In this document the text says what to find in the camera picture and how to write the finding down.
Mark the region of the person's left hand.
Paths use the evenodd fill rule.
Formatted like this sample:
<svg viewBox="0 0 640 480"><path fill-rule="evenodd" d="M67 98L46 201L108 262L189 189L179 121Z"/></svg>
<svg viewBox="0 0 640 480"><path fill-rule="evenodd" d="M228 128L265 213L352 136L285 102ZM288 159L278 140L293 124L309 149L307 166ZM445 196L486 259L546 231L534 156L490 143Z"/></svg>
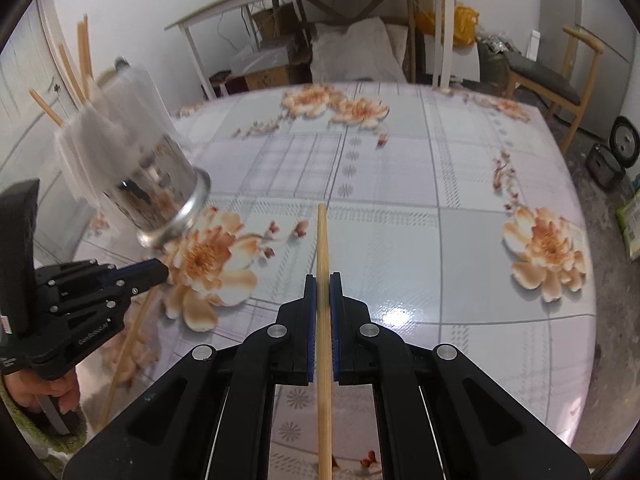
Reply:
<svg viewBox="0 0 640 480"><path fill-rule="evenodd" d="M32 412L40 410L37 396L53 396L58 400L58 409L62 414L75 411L79 405L80 388L74 368L55 380L42 379L33 370L19 370L3 376L2 382L12 400Z"/></svg>

